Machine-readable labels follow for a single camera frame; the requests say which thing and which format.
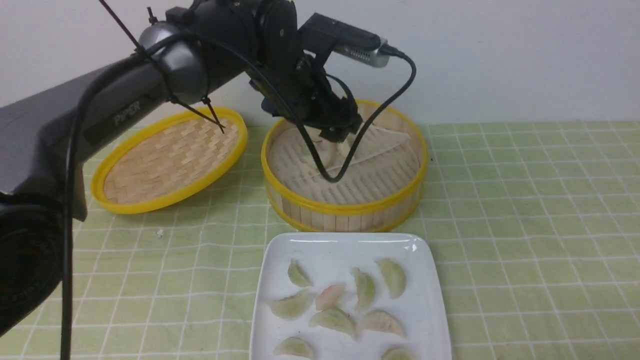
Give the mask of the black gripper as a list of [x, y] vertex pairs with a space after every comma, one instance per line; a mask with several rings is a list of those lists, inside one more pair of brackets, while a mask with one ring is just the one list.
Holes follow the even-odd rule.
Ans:
[[354, 96], [349, 89], [338, 96], [329, 82], [332, 76], [313, 55], [304, 53], [288, 68], [265, 64], [257, 68], [273, 86], [270, 88], [258, 72], [248, 71], [249, 84], [263, 95], [260, 107], [266, 114], [319, 130], [320, 137], [330, 142], [345, 141], [361, 129], [363, 120]]

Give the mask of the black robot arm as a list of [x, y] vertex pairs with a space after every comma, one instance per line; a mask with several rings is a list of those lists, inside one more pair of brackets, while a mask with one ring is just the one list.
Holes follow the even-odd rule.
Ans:
[[382, 40], [318, 13], [298, 25], [292, 0], [195, 0], [167, 10], [138, 43], [143, 51], [1, 109], [2, 334], [61, 281], [68, 173], [71, 214], [84, 221], [84, 162], [160, 105], [205, 101], [242, 73], [263, 111], [343, 141], [362, 117], [323, 66]]

